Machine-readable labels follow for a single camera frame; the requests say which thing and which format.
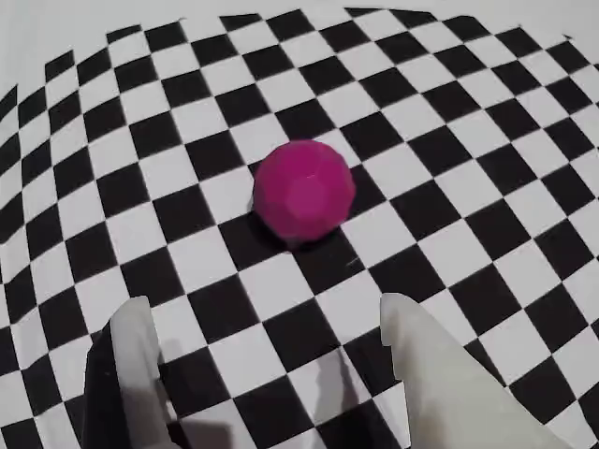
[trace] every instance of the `black square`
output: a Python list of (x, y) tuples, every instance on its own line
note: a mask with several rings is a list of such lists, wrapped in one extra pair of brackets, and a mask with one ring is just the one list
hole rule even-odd
[(344, 348), (372, 397), (398, 383), (391, 348), (381, 343), (380, 327), (349, 341)]
[(218, 95), (216, 102), (229, 127), (249, 122), (270, 112), (255, 84)]
[(592, 260), (589, 248), (567, 219), (556, 224), (535, 240), (562, 279), (567, 278)]
[(156, 199), (153, 206), (168, 243), (214, 225), (198, 185)]
[(160, 248), (121, 265), (131, 297), (146, 296), (152, 307), (183, 294), (167, 248)]
[(287, 372), (339, 346), (327, 318), (314, 299), (270, 318), (264, 322), (264, 327)]
[(393, 64), (404, 63), (428, 53), (427, 49), (408, 32), (385, 37), (376, 41), (376, 44), (393, 61)]
[(362, 161), (403, 142), (381, 112), (350, 123), (341, 131)]
[(234, 400), (258, 449), (272, 447), (313, 426), (286, 376)]
[(237, 274), (187, 296), (209, 344), (258, 323), (254, 306)]
[(553, 56), (559, 65), (568, 73), (574, 73), (582, 67), (589, 65), (589, 61), (572, 45), (572, 42), (565, 41), (547, 52)]
[(428, 181), (391, 200), (416, 240), (422, 240), (460, 219), (460, 214), (435, 181)]
[(256, 80), (293, 68), (289, 57), (278, 45), (244, 54), (243, 59)]
[(29, 267), (21, 270), (10, 282), (4, 284), (7, 296), (8, 318), (14, 325), (37, 304), (34, 282)]
[(105, 223), (90, 227), (67, 240), (66, 251), (75, 282), (117, 265)]
[(401, 449), (372, 400), (318, 426), (318, 432), (328, 449)]
[(547, 175), (543, 183), (567, 215), (595, 199), (587, 184), (570, 165)]
[(276, 113), (290, 140), (315, 138), (335, 129), (335, 125), (317, 100), (306, 101)]
[(51, 167), (50, 141), (46, 140), (35, 150), (23, 157), (21, 162), (22, 185), (33, 181)]
[(94, 180), (92, 161), (87, 147), (68, 156), (54, 167), (56, 193), (59, 198)]
[(23, 128), (26, 124), (35, 119), (46, 110), (46, 89), (41, 88), (27, 98), (19, 105), (19, 127)]
[(354, 80), (345, 65), (335, 56), (305, 65), (299, 69), (299, 72), (317, 95), (332, 91)]
[(509, 389), (541, 424), (546, 424), (576, 400), (553, 357), (524, 374)]
[(164, 364), (160, 373), (180, 418), (230, 398), (208, 348)]
[(465, 45), (439, 51), (435, 57), (454, 77), (463, 77), (485, 68), (485, 65)]
[(116, 75), (116, 82), (121, 93), (158, 80), (151, 56), (144, 56), (115, 67), (114, 75)]
[(537, 299), (526, 312), (552, 353), (587, 327), (587, 321), (563, 284)]
[(443, 282), (417, 245), (369, 269), (383, 293), (402, 293), (417, 302), (444, 289)]
[(379, 108), (396, 103), (417, 92), (395, 67), (365, 78), (360, 81), (360, 84)]
[(22, 371), (29, 404), (34, 416), (62, 402), (48, 355), (44, 355)]
[(150, 199), (137, 164), (120, 168), (100, 178), (97, 180), (97, 188), (107, 218)]
[(570, 117), (548, 126), (545, 128), (545, 132), (569, 160), (576, 159), (594, 148), (589, 138)]
[(510, 49), (517, 58), (526, 56), (541, 50), (539, 44), (534, 41), (522, 28), (514, 28), (497, 35), (504, 45)]
[(450, 291), (479, 336), (520, 310), (520, 305), (493, 265), (456, 283)]
[(503, 199), (473, 213), (466, 222), (493, 260), (531, 238)]
[(520, 61), (498, 65), (493, 72), (514, 95), (524, 94), (541, 85)]
[(181, 137), (170, 112), (154, 115), (129, 126), (139, 159), (181, 144)]
[(200, 181), (243, 165), (240, 151), (228, 131), (187, 143), (185, 148)]
[(90, 143), (110, 131), (126, 125), (123, 105), (118, 97), (88, 110), (83, 114), (83, 120), (85, 121), (87, 141)]
[(522, 156), (509, 144), (480, 157), (478, 164), (503, 195), (536, 180)]
[(351, 243), (339, 229), (318, 242), (299, 247), (293, 255), (315, 295), (364, 269)]
[(487, 109), (487, 113), (510, 140), (516, 140), (539, 129), (538, 123), (516, 98), (492, 106)]
[(200, 65), (209, 65), (237, 54), (227, 35), (209, 37), (191, 44)]
[(180, 22), (169, 23), (146, 31), (151, 51), (160, 51), (187, 42)]
[(321, 30), (320, 34), (338, 53), (370, 41), (354, 21), (330, 26)]
[(547, 90), (560, 102), (569, 114), (573, 114), (592, 104), (591, 99), (570, 79), (555, 81)]
[(453, 81), (424, 93), (424, 97), (446, 122), (480, 109), (463, 87)]
[(0, 376), (19, 370), (15, 344), (9, 326), (0, 329), (0, 360), (2, 360)]
[(229, 220), (218, 227), (237, 271), (262, 262), (286, 249), (285, 244), (277, 239), (253, 212)]
[(409, 144), (432, 176), (457, 167), (472, 157), (447, 126), (410, 140)]
[(350, 218), (386, 201), (385, 196), (364, 166), (355, 166), (351, 169), (351, 172), (356, 185), (356, 196), (349, 210)]
[(445, 21), (444, 24), (461, 40), (474, 40), (487, 36), (489, 31), (471, 16), (459, 16)]
[(58, 206), (53, 205), (27, 224), (29, 257), (35, 260), (63, 240)]
[(172, 108), (210, 96), (206, 80), (199, 70), (162, 80), (162, 87)]
[(300, 10), (287, 12), (268, 19), (266, 22), (279, 40), (288, 40), (291, 37), (305, 35), (314, 30), (312, 24)]

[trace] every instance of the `checkered mat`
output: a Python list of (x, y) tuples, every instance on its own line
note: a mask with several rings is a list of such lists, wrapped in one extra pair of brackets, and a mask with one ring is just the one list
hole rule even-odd
[[(576, 42), (334, 7), (132, 26), (39, 73), (0, 102), (0, 446), (79, 447), (87, 351), (147, 295), (182, 447), (202, 422), (223, 447), (406, 448), (397, 291), (597, 447), (599, 67)], [(296, 138), (358, 194), (290, 253), (248, 210)]]

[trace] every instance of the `checkerboard surface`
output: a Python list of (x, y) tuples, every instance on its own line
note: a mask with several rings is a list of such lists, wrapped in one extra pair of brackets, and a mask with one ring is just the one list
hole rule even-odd
[[(405, 449), (381, 292), (597, 447), (599, 66), (576, 42), (306, 8), (131, 26), (39, 79), (0, 101), (0, 447), (80, 447), (87, 351), (146, 295), (183, 449)], [(358, 193), (288, 252), (249, 209), (297, 138)]]

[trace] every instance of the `pink faceted ball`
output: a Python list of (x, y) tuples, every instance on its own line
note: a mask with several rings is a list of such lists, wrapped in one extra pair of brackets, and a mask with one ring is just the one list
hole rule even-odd
[(320, 239), (340, 225), (356, 194), (344, 159), (329, 145), (297, 140), (260, 164), (254, 209), (288, 243)]

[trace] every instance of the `white square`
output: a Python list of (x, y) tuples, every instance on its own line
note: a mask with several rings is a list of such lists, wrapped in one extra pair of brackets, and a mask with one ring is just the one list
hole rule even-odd
[(460, 345), (465, 346), (476, 338), (476, 332), (449, 290), (437, 293), (421, 305)]
[(412, 95), (388, 106), (383, 109), (383, 114), (406, 141), (445, 124), (421, 95)]
[(513, 145), (538, 178), (568, 163), (559, 147), (542, 129), (515, 140)]
[(315, 95), (298, 70), (287, 70), (258, 82), (258, 89), (273, 112), (312, 100)]
[(176, 297), (152, 308), (153, 323), (165, 362), (191, 354), (206, 346), (187, 297)]
[(518, 101), (541, 126), (549, 126), (569, 115), (544, 87), (520, 95)]
[(295, 67), (322, 61), (335, 53), (317, 31), (286, 40), (281, 47)]
[(431, 54), (412, 59), (397, 66), (417, 91), (426, 92), (454, 80), (449, 70)]
[(109, 218), (107, 226), (119, 264), (167, 244), (151, 203), (142, 204)]
[(553, 355), (577, 398), (599, 383), (599, 358), (592, 356), (598, 352), (599, 340), (587, 327)]
[(85, 324), (90, 332), (97, 332), (128, 299), (121, 270), (102, 271), (75, 286)]
[(505, 201), (532, 237), (547, 231), (565, 218), (562, 208), (540, 180), (512, 192), (505, 197)]
[(151, 199), (197, 184), (196, 171), (183, 146), (146, 157), (139, 167)]
[(247, 167), (214, 176), (199, 186), (212, 217), (218, 224), (239, 217), (251, 209), (254, 177)]
[(480, 337), (489, 357), (511, 384), (551, 355), (525, 311), (519, 311)]
[(211, 227), (168, 246), (185, 293), (237, 272), (218, 227)]
[(484, 110), (461, 117), (448, 127), (473, 157), (480, 157), (509, 143), (501, 128)]
[(273, 114), (235, 126), (231, 129), (231, 135), (247, 165), (261, 161), (288, 141), (283, 127)]
[(261, 324), (211, 344), (210, 352), (232, 397), (285, 375), (285, 368)]
[(87, 353), (91, 347), (92, 339), (85, 336), (50, 352), (52, 371), (54, 371), (58, 390), (63, 400), (76, 398), (83, 394)]
[(59, 243), (31, 263), (31, 276), (37, 304), (73, 286), (68, 254), (64, 243)]
[(462, 217), (501, 199), (502, 194), (475, 161), (468, 161), (436, 178)]
[(5, 404), (10, 404), (0, 407), (0, 427), (34, 417), (19, 371), (0, 376), (0, 396)]
[(416, 243), (388, 202), (343, 223), (342, 230), (367, 268)]
[(470, 227), (460, 220), (418, 243), (446, 286), (491, 263)]
[[(15, 167), (21, 168), (21, 164), (13, 166), (12, 169)], [(0, 182), (0, 188), (1, 187), (4, 187), (3, 182)], [(56, 200), (57, 195), (54, 172), (53, 170), (46, 170), (46, 172), (35, 178), (22, 189), (22, 212), (25, 217), (25, 222), (31, 222), (41, 212), (56, 204)]]
[(489, 108), (513, 97), (505, 84), (490, 70), (481, 70), (460, 78), (458, 82), (481, 108)]
[(338, 283), (316, 300), (341, 344), (381, 324), (381, 290), (368, 270)]
[(588, 323), (599, 319), (599, 262), (593, 259), (563, 282)]
[(314, 296), (291, 253), (281, 253), (240, 272), (261, 321)]
[(224, 94), (254, 83), (254, 77), (241, 56), (219, 61), (202, 68), (213, 95)]
[(560, 284), (534, 240), (496, 260), (495, 266), (523, 308)]
[(339, 59), (356, 80), (362, 80), (394, 66), (374, 42), (344, 51), (339, 55)]
[(189, 44), (158, 51), (152, 55), (152, 61), (161, 80), (199, 70), (196, 55)]
[(289, 373), (289, 379), (317, 426), (370, 399), (344, 349), (295, 369)]
[(135, 123), (169, 110), (167, 96), (160, 81), (150, 82), (121, 94), (127, 123)]
[(183, 143), (226, 130), (225, 117), (214, 97), (204, 98), (172, 110)]
[(102, 223), (105, 220), (104, 210), (95, 182), (62, 198), (58, 202), (58, 214), (65, 239)]
[(339, 128), (374, 114), (378, 110), (373, 99), (357, 82), (320, 95), (318, 102)]
[(25, 314), (10, 330), (20, 369), (28, 369), (36, 360), (48, 353), (48, 343), (38, 308)]

